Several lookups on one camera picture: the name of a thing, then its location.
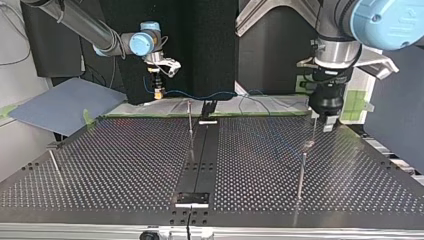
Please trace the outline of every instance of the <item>robotic arm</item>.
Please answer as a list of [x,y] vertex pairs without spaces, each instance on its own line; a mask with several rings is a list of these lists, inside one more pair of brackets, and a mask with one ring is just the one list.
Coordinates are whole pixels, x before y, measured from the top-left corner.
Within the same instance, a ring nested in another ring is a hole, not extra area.
[[[346,84],[359,65],[362,45],[397,50],[424,36],[422,0],[323,0],[322,5],[316,0],[252,0],[237,19],[237,34],[241,37],[279,6],[292,7],[312,26],[317,25],[312,62],[299,65],[313,68],[310,81],[317,87],[309,105],[325,121],[325,132],[333,129],[342,111]],[[388,75],[385,66],[375,68],[367,69],[376,70],[376,77]]]
[[179,62],[165,58],[162,51],[167,37],[162,37],[159,23],[144,22],[140,31],[119,35],[104,22],[91,17],[74,0],[21,0],[37,7],[57,19],[58,23],[73,30],[93,44],[99,56],[121,56],[135,54],[143,58],[153,77],[155,98],[160,99],[165,92],[165,80],[161,73],[172,78],[181,68]]

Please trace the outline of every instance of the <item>metal table surface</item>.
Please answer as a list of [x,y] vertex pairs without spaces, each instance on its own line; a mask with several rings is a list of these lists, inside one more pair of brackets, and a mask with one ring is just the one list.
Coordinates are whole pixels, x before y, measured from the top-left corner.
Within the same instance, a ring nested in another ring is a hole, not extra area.
[[[45,155],[0,184],[0,223],[424,230],[423,187],[345,126],[238,117],[188,129],[102,120],[56,152],[61,171]],[[210,193],[209,208],[175,208],[180,192]]]

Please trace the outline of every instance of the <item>green tape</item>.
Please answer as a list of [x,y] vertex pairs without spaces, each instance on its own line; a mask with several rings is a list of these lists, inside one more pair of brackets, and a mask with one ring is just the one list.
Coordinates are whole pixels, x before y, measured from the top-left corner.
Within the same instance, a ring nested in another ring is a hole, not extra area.
[[341,119],[359,121],[365,108],[366,91],[351,90],[347,92],[344,110]]
[[8,118],[9,113],[15,110],[17,107],[18,107],[17,105],[9,105],[0,109],[0,118]]
[[92,125],[95,120],[90,116],[90,113],[87,109],[84,109],[83,117],[86,125]]

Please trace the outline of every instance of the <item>cable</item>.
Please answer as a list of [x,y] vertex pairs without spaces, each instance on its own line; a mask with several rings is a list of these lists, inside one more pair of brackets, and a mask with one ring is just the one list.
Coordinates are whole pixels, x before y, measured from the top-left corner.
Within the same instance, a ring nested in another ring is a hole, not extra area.
[[93,68],[92,66],[90,66],[90,65],[88,65],[87,63],[85,64],[86,65],[86,67],[87,67],[87,70],[91,73],[91,74],[93,74],[93,71],[94,71],[94,73],[97,75],[97,76],[99,76],[102,80],[103,80],[103,84],[101,84],[101,85],[103,85],[103,86],[105,86],[106,87],[106,85],[107,85],[107,81],[106,81],[106,79],[105,79],[105,77],[102,75],[102,74],[100,74],[95,68]]
[[143,82],[144,82],[144,89],[146,90],[146,92],[155,94],[155,92],[149,90],[149,88],[147,87],[146,77],[143,77]]
[[[14,7],[12,7],[12,6],[10,6],[9,4],[7,4],[7,3],[5,3],[5,2],[1,2],[1,4],[0,4],[0,7],[6,7],[6,8],[8,8],[9,10],[11,10],[15,15],[16,15],[16,17],[19,19],[19,21],[21,22],[21,24],[22,24],[22,27],[25,29],[25,22],[24,22],[24,20],[22,19],[22,16],[20,15],[21,13],[17,10],[17,9],[15,9]],[[28,41],[28,38],[25,36],[25,34],[24,33],[22,33],[20,30],[19,30],[19,28],[13,23],[13,21],[9,18],[9,16],[7,16],[7,14],[3,11],[3,9],[1,9],[0,8],[0,10],[1,10],[1,12],[3,13],[3,16],[6,18],[6,20],[12,25],[12,27],[16,30],[16,32],[19,34],[19,35],[21,35],[25,40],[27,40]],[[23,61],[25,61],[25,60],[27,60],[29,57],[31,56],[31,49],[30,49],[30,47],[29,47],[29,44],[28,44],[28,53],[25,55],[25,57],[23,57],[22,59],[19,59],[19,60],[16,60],[16,61],[13,61],[13,62],[8,62],[8,63],[0,63],[0,66],[10,66],[10,65],[15,65],[15,64],[18,64],[18,63],[21,63],[21,62],[23,62]]]
[[262,105],[262,107],[268,112],[268,116],[271,116],[271,111],[269,111],[269,109],[265,106],[265,104],[263,103],[263,102],[261,102],[261,101],[259,101],[259,100],[256,100],[256,99],[253,99],[253,98],[250,98],[250,97],[248,97],[247,95],[243,95],[242,96],[243,98],[241,99],[241,101],[239,102],[239,105],[238,105],[238,108],[239,108],[239,110],[240,110],[240,114],[243,116],[243,110],[241,109],[241,104],[243,103],[243,101],[244,101],[244,99],[245,98],[247,98],[247,99],[250,99],[250,100],[252,100],[252,101],[254,101],[254,102],[257,102],[257,103],[259,103],[259,104],[261,104]]
[[322,9],[322,5],[319,5],[319,9],[318,9],[318,14],[317,14],[317,20],[315,20],[315,31],[318,32],[317,28],[318,28],[318,22],[319,22],[319,15],[321,14],[321,9]]
[[[151,90],[149,90],[148,87],[147,87],[146,77],[143,77],[143,82],[144,82],[144,89],[146,90],[146,92],[154,94],[154,92],[151,91]],[[190,95],[190,94],[188,94],[186,92],[180,91],[180,90],[170,90],[170,91],[165,92],[165,94],[170,94],[170,93],[179,93],[179,94],[182,94],[182,95],[184,95],[186,97],[192,98],[194,100],[209,100],[210,98],[212,98],[214,96],[217,96],[217,95],[220,95],[220,94],[228,94],[228,95],[232,95],[232,96],[237,96],[237,93],[234,93],[234,92],[225,92],[225,91],[223,91],[223,92],[216,92],[216,93],[211,94],[211,95],[206,96],[206,97],[195,97],[195,96],[192,96],[192,95]]]
[[116,59],[115,59],[115,56],[113,56],[112,80],[110,81],[109,88],[112,88],[113,81],[115,80],[115,73],[116,73]]
[[339,5],[340,5],[341,1],[342,0],[337,1],[336,6],[334,7],[334,12],[333,12],[333,21],[334,21],[334,24],[336,24],[337,27],[339,27],[339,23],[337,22],[336,14],[337,14],[337,10],[339,9]]

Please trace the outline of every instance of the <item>metal rod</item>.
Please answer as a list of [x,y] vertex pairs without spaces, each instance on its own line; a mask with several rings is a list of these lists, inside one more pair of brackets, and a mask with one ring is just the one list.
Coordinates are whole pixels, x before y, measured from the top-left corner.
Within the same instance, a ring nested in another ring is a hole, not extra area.
[[191,121],[191,102],[187,102],[188,121],[190,126],[190,135],[193,134],[193,122]]
[[[34,0],[22,0],[22,2],[29,5],[34,4]],[[112,47],[115,41],[114,35],[106,24],[90,16],[73,0],[66,0],[64,4],[65,11],[60,23],[63,23],[101,50]],[[56,20],[61,18],[62,10],[56,0],[50,0],[39,8]]]
[[314,119],[314,132],[312,133],[312,141],[315,141],[315,130],[317,129],[317,119]]
[[297,198],[298,198],[298,200],[301,200],[302,199],[302,188],[303,188],[303,178],[304,178],[304,175],[305,175],[306,157],[307,157],[307,153],[303,153],[303,155],[302,155],[302,163],[300,165],[299,187],[298,187],[298,190],[297,190]]
[[60,168],[59,168],[59,165],[57,165],[56,157],[54,156],[53,150],[49,150],[49,153],[50,153],[50,157],[53,160],[54,168],[56,169],[56,171],[60,171]]

